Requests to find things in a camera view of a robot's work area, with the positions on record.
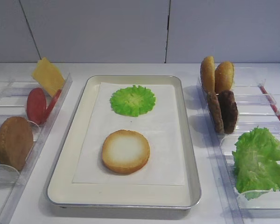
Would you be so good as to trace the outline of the clear acrylic left rack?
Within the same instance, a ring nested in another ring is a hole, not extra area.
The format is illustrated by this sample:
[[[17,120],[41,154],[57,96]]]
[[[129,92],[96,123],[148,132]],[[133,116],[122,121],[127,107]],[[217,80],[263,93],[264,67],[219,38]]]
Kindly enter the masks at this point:
[[[30,122],[34,144],[26,158],[23,170],[18,171],[11,166],[0,164],[0,224],[10,222],[71,84],[72,78],[68,75],[62,87],[61,96],[46,123],[37,125],[32,121]],[[0,126],[9,117],[21,116],[25,118],[27,116],[28,94],[36,87],[39,87],[36,81],[13,80],[3,86],[0,90]]]

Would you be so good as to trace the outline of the clear acrylic right rack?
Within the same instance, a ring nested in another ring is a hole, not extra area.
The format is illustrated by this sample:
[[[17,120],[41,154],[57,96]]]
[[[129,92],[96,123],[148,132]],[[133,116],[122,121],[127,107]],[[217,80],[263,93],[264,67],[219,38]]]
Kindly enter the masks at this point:
[[[240,135],[255,127],[267,128],[280,141],[280,121],[275,116],[266,97],[258,85],[265,86],[266,69],[235,68],[235,77],[231,87],[238,108],[238,121],[233,133],[217,134],[207,104],[207,94],[201,81],[197,81],[197,91],[201,102],[200,113],[206,119],[208,127],[208,151],[211,165],[218,182],[218,192],[224,209],[224,218],[228,224],[245,224],[249,218],[280,218],[280,192],[268,191],[260,197],[247,200],[236,189],[234,160],[232,152]]]

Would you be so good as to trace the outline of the standing bun half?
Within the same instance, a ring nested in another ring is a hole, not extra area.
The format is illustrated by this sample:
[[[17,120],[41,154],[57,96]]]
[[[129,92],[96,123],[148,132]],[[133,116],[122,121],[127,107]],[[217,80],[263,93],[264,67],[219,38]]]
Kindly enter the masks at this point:
[[[215,69],[215,93],[230,90],[234,79],[234,65],[230,61],[220,63]]]
[[[213,56],[207,56],[201,62],[200,79],[206,92],[215,91],[215,63]]]

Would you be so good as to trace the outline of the left standing bun half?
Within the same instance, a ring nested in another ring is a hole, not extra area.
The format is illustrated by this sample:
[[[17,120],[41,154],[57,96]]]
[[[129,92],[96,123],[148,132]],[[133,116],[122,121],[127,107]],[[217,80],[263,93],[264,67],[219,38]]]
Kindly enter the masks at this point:
[[[207,56],[201,62],[200,79],[206,92],[215,91],[215,63],[213,56]]]

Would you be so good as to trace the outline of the round green lettuce piece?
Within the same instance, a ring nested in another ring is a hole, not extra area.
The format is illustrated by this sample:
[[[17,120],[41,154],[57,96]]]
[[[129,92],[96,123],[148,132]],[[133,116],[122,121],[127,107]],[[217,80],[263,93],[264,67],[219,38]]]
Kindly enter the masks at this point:
[[[130,117],[148,113],[155,106],[155,102],[154,93],[140,85],[119,89],[110,98],[111,108],[115,113]]]

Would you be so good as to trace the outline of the bun bottom on tray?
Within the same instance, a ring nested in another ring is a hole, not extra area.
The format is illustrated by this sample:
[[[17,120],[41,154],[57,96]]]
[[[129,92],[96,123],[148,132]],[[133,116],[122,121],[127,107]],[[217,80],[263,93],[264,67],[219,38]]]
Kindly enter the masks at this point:
[[[115,131],[103,143],[102,162],[115,173],[134,173],[147,164],[149,157],[150,145],[147,139],[135,131]]]

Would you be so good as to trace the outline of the red white striped straw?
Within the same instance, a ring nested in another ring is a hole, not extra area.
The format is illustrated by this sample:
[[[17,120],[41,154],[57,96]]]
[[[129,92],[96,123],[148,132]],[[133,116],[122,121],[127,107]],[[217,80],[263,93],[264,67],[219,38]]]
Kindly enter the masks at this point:
[[[270,107],[272,108],[275,116],[278,118],[278,120],[280,121],[280,94],[271,94],[269,93],[264,85],[259,84],[258,85],[260,91],[262,92],[262,94],[265,95]]]

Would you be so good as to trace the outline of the red tomato slice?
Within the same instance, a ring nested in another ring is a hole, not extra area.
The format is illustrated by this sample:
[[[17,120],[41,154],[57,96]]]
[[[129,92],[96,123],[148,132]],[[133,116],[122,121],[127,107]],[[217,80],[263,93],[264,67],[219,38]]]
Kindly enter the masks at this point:
[[[57,100],[59,99],[60,95],[61,95],[61,92],[62,90],[61,89],[58,89],[57,92],[55,93],[55,95],[53,96],[50,104],[48,105],[45,113],[44,113],[44,116],[43,116],[43,123],[46,122],[46,120],[48,119],[50,113],[52,112]]]
[[[42,88],[34,88],[27,99],[27,116],[30,121],[40,125],[46,110],[46,98]]]

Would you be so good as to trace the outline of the brown bun in left rack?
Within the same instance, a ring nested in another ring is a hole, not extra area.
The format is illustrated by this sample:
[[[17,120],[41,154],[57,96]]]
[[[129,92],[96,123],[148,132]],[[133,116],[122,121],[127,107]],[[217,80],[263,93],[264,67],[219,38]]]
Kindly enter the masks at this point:
[[[0,126],[0,163],[22,171],[33,146],[33,132],[23,117],[10,117]]]

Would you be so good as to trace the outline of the left brown meat patty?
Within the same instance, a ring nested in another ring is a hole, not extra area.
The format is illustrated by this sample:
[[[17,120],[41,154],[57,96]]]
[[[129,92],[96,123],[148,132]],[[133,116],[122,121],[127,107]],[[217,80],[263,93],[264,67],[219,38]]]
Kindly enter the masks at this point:
[[[214,129],[216,133],[223,134],[224,133],[224,123],[222,120],[220,104],[215,92],[207,93],[207,103],[210,114],[213,119]]]

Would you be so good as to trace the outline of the metal baking tray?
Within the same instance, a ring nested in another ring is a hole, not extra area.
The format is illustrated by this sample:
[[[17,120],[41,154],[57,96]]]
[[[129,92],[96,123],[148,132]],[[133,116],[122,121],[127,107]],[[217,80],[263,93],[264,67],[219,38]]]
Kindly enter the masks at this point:
[[[178,118],[183,147],[183,185],[149,185],[118,183],[75,183],[82,145],[88,131],[100,84],[172,85],[175,89]],[[181,81],[173,76],[94,76],[87,80],[82,91],[69,132],[50,179],[47,195],[52,203],[61,206],[136,207],[187,210],[197,204],[201,187],[189,133],[188,117]]]

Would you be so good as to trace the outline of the large green lettuce leaf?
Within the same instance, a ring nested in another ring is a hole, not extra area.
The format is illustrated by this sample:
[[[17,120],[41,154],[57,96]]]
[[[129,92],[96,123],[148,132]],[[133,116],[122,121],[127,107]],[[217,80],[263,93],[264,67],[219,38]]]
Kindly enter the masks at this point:
[[[280,141],[267,128],[242,134],[232,152],[236,189],[247,200],[272,190],[280,192]]]

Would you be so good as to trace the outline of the clear acrylic rack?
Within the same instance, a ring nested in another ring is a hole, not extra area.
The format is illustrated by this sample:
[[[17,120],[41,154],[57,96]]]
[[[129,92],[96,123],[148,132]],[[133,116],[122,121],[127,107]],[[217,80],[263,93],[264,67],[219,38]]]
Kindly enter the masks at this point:
[[[258,85],[265,86],[266,69],[235,68],[235,77],[231,87],[238,108],[238,121],[233,133],[217,134],[207,104],[207,94],[201,81],[197,81],[197,91],[201,102],[200,113],[206,119],[208,127],[208,151],[211,165],[218,182],[218,192],[224,209],[224,218],[228,224],[245,224],[249,218],[280,218],[280,192],[268,191],[260,197],[247,200],[236,189],[234,160],[232,152],[240,135],[255,127],[267,128],[280,141],[280,121],[275,116],[266,97]]]
[[[34,144],[26,158],[23,170],[18,171],[11,166],[0,164],[0,224],[10,222],[71,84],[72,78],[68,75],[62,87],[61,96],[46,123],[37,125],[32,121],[30,122]],[[0,90],[0,126],[9,117],[21,116],[25,118],[27,116],[28,94],[36,87],[39,87],[36,81],[13,80],[3,86]]]

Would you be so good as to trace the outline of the right standing bun half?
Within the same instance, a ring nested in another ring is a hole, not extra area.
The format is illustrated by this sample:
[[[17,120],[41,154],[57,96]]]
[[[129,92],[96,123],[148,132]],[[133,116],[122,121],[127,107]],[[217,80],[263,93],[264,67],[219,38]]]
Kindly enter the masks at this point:
[[[230,61],[220,63],[215,69],[215,93],[230,90],[234,79],[234,65]]]

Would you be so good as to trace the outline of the right dark meat patty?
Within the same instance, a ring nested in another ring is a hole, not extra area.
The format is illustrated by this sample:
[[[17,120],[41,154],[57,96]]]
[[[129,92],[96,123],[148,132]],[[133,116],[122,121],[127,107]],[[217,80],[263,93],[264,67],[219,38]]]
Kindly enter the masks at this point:
[[[218,101],[221,109],[224,132],[226,134],[231,134],[238,120],[238,109],[233,92],[230,90],[222,91],[218,95]]]

